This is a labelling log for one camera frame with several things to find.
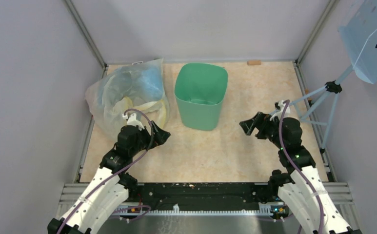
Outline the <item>clear yellow-trimmed trash bag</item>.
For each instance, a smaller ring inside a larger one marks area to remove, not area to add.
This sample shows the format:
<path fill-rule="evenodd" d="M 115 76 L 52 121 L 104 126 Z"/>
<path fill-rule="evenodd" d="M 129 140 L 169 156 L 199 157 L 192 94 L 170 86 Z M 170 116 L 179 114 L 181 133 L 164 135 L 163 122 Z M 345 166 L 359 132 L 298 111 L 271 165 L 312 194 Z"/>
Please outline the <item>clear yellow-trimmed trash bag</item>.
<path fill-rule="evenodd" d="M 95 123 L 110 139 L 117 138 L 126 124 L 127 109 L 155 112 L 155 123 L 163 128 L 170 114 L 163 85 L 163 59 L 122 66 L 92 84 L 85 100 Z"/>

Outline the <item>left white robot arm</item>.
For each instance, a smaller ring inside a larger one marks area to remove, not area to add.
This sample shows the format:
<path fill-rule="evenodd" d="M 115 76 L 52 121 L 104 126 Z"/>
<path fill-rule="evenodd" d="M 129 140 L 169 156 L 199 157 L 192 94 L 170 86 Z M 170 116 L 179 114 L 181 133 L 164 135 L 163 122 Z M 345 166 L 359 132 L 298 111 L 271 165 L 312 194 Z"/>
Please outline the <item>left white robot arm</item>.
<path fill-rule="evenodd" d="M 136 199 L 138 181 L 127 172 L 134 156 L 164 144 L 171 135 L 154 121 L 149 124 L 151 130 L 139 121 L 121 128 L 91 182 L 65 214 L 49 222 L 48 233 L 96 234 L 120 204 Z"/>

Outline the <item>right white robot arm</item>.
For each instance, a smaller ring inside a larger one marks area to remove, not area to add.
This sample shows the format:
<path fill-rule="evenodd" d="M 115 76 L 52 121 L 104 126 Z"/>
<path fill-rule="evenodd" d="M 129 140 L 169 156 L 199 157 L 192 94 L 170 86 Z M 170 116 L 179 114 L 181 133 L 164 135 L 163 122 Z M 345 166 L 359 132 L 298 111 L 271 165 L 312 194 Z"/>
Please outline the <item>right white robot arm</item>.
<path fill-rule="evenodd" d="M 359 234 L 334 205 L 310 152 L 302 145 L 300 121 L 280 119 L 262 112 L 239 123 L 248 136 L 257 129 L 258 139 L 267 139 L 278 149 L 285 173 L 274 170 L 267 185 L 267 198 L 282 201 L 307 234 Z"/>

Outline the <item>green plastic trash bin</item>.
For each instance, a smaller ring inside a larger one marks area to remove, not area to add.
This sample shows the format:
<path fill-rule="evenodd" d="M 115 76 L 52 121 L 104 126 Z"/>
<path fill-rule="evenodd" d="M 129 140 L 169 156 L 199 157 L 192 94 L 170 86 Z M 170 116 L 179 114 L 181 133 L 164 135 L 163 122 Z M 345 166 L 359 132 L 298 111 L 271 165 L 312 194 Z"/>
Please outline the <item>green plastic trash bin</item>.
<path fill-rule="evenodd" d="M 225 68 L 207 63 L 188 63 L 181 68 L 175 88 L 182 123 L 193 129 L 216 128 L 228 86 Z"/>

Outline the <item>small wooden block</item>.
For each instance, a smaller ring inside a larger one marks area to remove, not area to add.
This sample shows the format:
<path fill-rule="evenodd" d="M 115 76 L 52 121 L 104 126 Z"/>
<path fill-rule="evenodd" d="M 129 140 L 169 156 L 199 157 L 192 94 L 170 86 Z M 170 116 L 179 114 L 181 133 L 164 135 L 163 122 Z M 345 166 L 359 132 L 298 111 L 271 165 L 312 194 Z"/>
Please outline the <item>small wooden block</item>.
<path fill-rule="evenodd" d="M 248 66 L 258 66 L 261 65 L 262 61 L 261 60 L 248 60 L 247 65 Z"/>

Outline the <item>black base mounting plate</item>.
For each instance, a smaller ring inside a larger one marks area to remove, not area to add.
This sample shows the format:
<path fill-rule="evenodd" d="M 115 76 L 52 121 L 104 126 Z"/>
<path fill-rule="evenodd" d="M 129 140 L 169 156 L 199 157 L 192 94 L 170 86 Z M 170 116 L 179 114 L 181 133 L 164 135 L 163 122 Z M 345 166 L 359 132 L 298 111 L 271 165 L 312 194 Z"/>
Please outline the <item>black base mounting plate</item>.
<path fill-rule="evenodd" d="M 149 205 L 152 211 L 253 211 L 262 204 L 279 202 L 267 183 L 144 183 L 127 202 Z"/>

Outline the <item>light blue tripod stand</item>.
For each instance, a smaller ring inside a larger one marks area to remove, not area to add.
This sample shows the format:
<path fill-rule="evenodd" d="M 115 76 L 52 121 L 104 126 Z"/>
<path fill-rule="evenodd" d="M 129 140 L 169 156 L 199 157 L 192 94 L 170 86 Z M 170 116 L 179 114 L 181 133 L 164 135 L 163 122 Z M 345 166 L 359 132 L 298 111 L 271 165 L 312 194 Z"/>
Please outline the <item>light blue tripod stand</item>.
<path fill-rule="evenodd" d="M 296 99 L 294 101 L 291 101 L 287 107 L 284 106 L 283 101 L 278 102 L 278 107 L 275 111 L 271 113 L 272 116 L 278 116 L 282 114 L 283 111 L 287 111 L 290 107 L 294 107 L 298 118 L 301 122 L 307 122 L 312 125 L 319 125 L 319 126 L 325 126 L 325 132 L 324 135 L 321 137 L 321 145 L 319 147 L 319 151 L 321 154 L 323 154 L 326 150 L 326 143 L 328 136 L 330 134 L 331 130 L 331 124 L 334 117 L 336 105 L 338 98 L 340 96 L 340 93 L 342 92 L 342 86 L 341 83 L 353 72 L 353 66 L 349 65 L 348 68 L 339 76 L 338 79 L 329 81 L 324 84 L 321 88 L 318 88 L 312 92 L 309 92 L 308 94 L 305 94 L 303 97 Z M 320 107 L 320 105 L 329 97 L 333 95 L 333 103 L 331 106 L 331 110 L 329 113 L 328 121 L 327 122 L 319 122 L 319 121 L 311 121 L 309 120 L 309 116 L 315 112 L 316 109 Z M 307 101 L 309 104 L 309 109 L 302 114 L 300 112 L 300 109 L 297 107 L 297 104 L 301 101 Z"/>

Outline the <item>light blue perforated lamp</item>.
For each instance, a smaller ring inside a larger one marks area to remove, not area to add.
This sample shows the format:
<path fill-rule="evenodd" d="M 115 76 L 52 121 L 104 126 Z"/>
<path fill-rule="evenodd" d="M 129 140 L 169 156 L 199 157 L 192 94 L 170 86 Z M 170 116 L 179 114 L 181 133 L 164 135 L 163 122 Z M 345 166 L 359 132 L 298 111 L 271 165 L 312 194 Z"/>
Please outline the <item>light blue perforated lamp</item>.
<path fill-rule="evenodd" d="M 377 0 L 357 0 L 338 29 L 359 79 L 377 82 Z"/>

